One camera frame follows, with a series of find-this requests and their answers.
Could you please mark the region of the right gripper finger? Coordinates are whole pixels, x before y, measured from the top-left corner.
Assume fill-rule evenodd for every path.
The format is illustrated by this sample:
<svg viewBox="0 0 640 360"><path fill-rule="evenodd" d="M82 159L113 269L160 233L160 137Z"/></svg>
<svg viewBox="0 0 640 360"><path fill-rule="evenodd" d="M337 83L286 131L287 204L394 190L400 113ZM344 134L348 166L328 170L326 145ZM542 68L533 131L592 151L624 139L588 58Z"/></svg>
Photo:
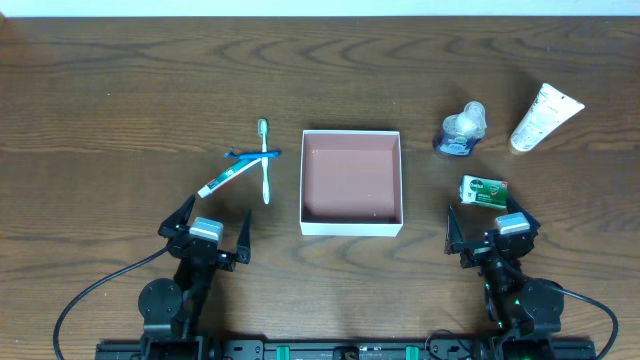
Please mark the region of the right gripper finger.
<svg viewBox="0 0 640 360"><path fill-rule="evenodd" d="M464 250L464 238L458 225L454 209L451 205L447 209L447 233L444 252L456 254Z"/></svg>
<svg viewBox="0 0 640 360"><path fill-rule="evenodd" d="M509 214L521 213L530 225L538 224L538 221L515 200L511 193L506 195L506 209Z"/></svg>

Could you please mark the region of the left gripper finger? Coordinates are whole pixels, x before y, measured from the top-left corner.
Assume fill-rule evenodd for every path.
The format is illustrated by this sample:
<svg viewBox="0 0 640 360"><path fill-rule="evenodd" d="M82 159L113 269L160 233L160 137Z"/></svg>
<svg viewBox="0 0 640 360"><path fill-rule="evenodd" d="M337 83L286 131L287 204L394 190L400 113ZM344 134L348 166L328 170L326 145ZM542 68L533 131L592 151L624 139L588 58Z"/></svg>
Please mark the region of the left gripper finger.
<svg viewBox="0 0 640 360"><path fill-rule="evenodd" d="M188 230L188 220L195 204L195 196L191 195L187 200L160 225L158 234L164 238L175 238Z"/></svg>
<svg viewBox="0 0 640 360"><path fill-rule="evenodd" d="M236 252L237 253L250 253L251 252L251 247L250 247L251 218L252 218L252 211L249 210L247 215L246 215L246 217L245 217L245 219L244 219L244 222L243 222L243 225L242 225L242 228L241 228L241 231L240 231L237 243L236 243Z"/></svg>

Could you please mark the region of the green soap box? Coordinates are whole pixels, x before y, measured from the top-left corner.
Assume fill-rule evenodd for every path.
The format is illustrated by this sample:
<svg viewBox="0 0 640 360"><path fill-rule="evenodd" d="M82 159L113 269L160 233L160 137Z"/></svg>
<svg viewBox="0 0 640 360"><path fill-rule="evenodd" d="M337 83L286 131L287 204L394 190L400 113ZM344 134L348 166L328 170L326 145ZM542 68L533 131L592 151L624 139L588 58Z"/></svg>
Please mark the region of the green soap box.
<svg viewBox="0 0 640 360"><path fill-rule="evenodd" d="M504 210L507 194L508 183L503 180L464 175L459 186L459 199L462 204Z"/></svg>

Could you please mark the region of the blue hand sanitizer bottle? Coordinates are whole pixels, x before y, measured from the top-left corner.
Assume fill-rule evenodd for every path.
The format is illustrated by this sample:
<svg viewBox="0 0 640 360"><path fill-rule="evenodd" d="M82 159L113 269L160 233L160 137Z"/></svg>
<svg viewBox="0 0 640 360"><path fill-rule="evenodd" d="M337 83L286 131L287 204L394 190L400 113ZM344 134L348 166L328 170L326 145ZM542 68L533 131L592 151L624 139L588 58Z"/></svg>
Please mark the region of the blue hand sanitizer bottle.
<svg viewBox="0 0 640 360"><path fill-rule="evenodd" d="M444 119L440 132L434 138L434 149L449 156L470 156L474 147L485 137L486 129L484 106L471 101L461 113Z"/></svg>

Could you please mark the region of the blue disposable razor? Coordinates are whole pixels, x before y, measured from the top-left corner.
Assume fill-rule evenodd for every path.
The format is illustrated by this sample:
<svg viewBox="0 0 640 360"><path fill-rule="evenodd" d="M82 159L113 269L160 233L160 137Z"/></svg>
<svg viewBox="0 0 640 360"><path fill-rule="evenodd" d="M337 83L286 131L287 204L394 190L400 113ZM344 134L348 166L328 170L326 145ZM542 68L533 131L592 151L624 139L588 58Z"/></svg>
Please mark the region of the blue disposable razor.
<svg viewBox="0 0 640 360"><path fill-rule="evenodd" d="M233 150L229 150L224 154L225 158L232 158L237 160L255 160L262 158L277 158L281 155L280 150L274 151L265 151L265 152L245 152L245 153L235 153Z"/></svg>

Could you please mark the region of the white lotion tube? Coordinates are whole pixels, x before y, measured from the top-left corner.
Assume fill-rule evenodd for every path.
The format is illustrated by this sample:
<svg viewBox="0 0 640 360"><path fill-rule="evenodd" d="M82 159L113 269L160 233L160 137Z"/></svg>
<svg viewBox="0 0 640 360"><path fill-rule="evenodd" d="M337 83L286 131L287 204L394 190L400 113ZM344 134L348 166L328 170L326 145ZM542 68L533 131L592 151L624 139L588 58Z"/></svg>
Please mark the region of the white lotion tube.
<svg viewBox="0 0 640 360"><path fill-rule="evenodd" d="M529 152L560 125L585 108L581 102L543 83L509 139L516 152Z"/></svg>

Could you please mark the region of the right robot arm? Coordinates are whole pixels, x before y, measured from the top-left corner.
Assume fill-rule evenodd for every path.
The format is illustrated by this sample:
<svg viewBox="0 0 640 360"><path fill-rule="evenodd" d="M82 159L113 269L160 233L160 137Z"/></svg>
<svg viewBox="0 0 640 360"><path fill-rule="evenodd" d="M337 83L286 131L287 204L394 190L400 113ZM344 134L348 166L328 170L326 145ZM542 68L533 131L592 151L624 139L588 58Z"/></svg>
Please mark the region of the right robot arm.
<svg viewBox="0 0 640 360"><path fill-rule="evenodd" d="M477 267L484 279L489 318L500 332L475 340L473 359L556 359L552 335L561 330L564 296L555 283L533 279L520 259L534 248L540 223L513 196L506 197L505 215L477 241L466 241L453 208L447 210L444 252L458 254L462 268Z"/></svg>

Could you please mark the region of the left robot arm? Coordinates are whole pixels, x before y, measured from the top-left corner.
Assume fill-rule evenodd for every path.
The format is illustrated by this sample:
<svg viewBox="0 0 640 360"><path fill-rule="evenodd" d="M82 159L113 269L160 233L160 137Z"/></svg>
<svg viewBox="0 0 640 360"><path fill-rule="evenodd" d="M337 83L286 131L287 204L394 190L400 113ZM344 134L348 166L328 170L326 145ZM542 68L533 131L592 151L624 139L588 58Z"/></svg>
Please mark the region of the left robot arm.
<svg viewBox="0 0 640 360"><path fill-rule="evenodd" d="M198 321L216 271L235 270L251 259L250 224L246 216L233 252L221 250L223 224L204 217L190 221L196 201L190 196L159 226L166 251L179 260L175 275L148 283L138 298L143 316L139 358L220 359L220 342L198 331Z"/></svg>

